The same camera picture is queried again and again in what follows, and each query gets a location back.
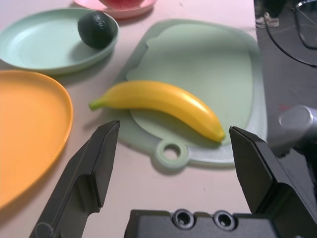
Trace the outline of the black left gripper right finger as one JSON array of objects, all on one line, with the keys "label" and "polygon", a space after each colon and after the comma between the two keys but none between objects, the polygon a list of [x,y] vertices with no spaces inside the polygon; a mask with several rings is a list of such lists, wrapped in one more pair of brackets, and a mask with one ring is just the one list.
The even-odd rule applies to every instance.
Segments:
[{"label": "black left gripper right finger", "polygon": [[280,238],[315,238],[317,203],[265,141],[235,126],[229,134],[236,174],[252,214],[268,218]]}]

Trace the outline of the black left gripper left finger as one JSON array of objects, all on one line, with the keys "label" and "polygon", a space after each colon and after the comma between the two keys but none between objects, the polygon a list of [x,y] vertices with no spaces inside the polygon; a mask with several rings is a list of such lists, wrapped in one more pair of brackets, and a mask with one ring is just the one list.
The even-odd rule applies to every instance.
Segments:
[{"label": "black left gripper left finger", "polygon": [[105,203],[119,127],[118,120],[99,126],[69,160],[30,237],[82,236],[88,217]]}]

